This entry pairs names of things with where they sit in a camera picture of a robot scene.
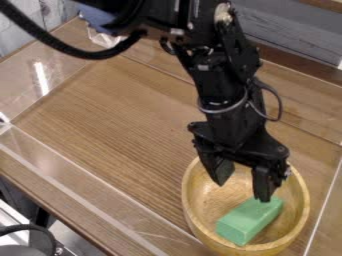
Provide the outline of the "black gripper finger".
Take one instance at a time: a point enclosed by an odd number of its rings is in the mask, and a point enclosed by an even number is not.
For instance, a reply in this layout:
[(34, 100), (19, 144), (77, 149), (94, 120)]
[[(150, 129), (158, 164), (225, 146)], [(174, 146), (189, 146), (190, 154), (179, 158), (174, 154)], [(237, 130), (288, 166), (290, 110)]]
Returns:
[(254, 167), (252, 174), (254, 197), (261, 202), (268, 203), (282, 185), (284, 176), (276, 168), (265, 166)]
[(193, 143), (213, 182), (223, 186), (236, 171), (234, 162), (223, 157), (223, 152), (206, 140), (195, 138)]

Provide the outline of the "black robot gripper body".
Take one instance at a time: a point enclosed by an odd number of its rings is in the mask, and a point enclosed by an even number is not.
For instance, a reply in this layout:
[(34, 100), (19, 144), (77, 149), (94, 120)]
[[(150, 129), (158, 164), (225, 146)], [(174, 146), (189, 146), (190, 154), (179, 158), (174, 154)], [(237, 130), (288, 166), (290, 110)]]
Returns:
[(289, 148), (272, 136), (266, 120), (252, 108), (207, 113), (207, 120), (191, 122), (189, 131), (215, 145), (223, 157), (250, 167), (272, 167), (286, 179)]

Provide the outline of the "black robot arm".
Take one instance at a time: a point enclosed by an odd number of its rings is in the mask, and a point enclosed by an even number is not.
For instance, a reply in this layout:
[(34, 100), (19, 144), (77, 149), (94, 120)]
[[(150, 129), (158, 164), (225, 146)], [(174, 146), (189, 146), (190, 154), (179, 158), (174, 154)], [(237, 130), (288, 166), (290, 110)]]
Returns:
[(254, 197), (268, 202), (289, 177), (289, 149), (266, 128), (264, 93), (274, 88), (257, 77), (260, 48), (246, 38), (232, 0), (73, 0), (99, 33), (123, 37), (117, 46), (87, 51), (44, 30), (10, 0), (3, 14), (32, 37), (77, 58), (105, 60), (142, 39), (159, 42), (193, 78), (203, 121), (189, 124), (194, 147), (218, 185), (237, 163), (252, 168)]

